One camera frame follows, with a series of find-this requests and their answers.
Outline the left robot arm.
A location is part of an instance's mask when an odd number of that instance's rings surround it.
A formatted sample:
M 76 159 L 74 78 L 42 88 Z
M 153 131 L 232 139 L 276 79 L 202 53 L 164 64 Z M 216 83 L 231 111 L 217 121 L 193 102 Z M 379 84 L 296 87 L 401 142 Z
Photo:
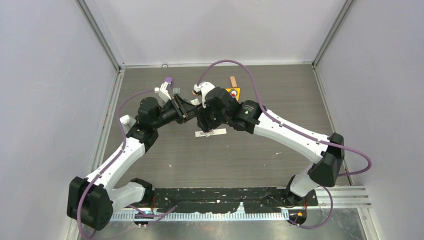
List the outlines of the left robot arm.
M 135 203 L 148 207 L 154 199 L 151 183 L 134 178 L 123 187 L 115 186 L 156 142 L 158 128 L 171 122 L 186 123 L 196 116 L 195 109 L 195 104 L 179 94 L 164 105 L 160 105 L 155 97 L 143 98 L 136 117 L 125 115 L 120 118 L 123 140 L 116 151 L 92 173 L 84 178 L 77 176 L 70 182 L 67 216 L 76 220 L 79 227 L 100 231 L 115 212 Z

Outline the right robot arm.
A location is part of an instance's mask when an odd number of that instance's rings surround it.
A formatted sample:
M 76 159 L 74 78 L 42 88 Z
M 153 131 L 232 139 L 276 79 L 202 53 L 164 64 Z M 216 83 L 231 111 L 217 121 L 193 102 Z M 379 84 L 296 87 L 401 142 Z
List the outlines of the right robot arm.
M 197 125 L 208 133 L 220 125 L 236 131 L 262 136 L 283 144 L 306 157 L 311 163 L 294 175 L 285 190 L 291 205 L 299 205 L 313 189 L 334 187 L 345 156 L 344 137 L 336 132 L 330 136 L 309 131 L 289 122 L 259 103 L 239 103 L 224 88 L 209 82 L 195 85 L 193 93 L 201 96 L 196 108 Z

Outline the slim white remote control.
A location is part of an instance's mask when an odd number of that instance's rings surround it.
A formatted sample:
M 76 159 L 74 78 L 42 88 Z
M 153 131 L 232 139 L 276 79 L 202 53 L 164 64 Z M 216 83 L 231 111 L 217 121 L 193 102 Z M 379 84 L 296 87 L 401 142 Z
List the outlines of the slim white remote control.
M 197 98 L 191 99 L 190 103 L 194 106 L 198 106 L 202 104 Z

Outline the slim remote back cover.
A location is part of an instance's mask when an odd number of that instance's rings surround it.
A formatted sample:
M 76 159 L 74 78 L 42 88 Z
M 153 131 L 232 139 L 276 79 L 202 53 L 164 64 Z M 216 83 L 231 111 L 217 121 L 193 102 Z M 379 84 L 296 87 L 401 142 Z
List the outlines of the slim remote back cover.
M 220 128 L 220 129 L 213 129 L 208 132 L 196 131 L 194 134 L 196 138 L 200 138 L 200 137 L 207 138 L 210 136 L 225 135 L 226 133 L 227 133 L 227 130 L 225 128 Z

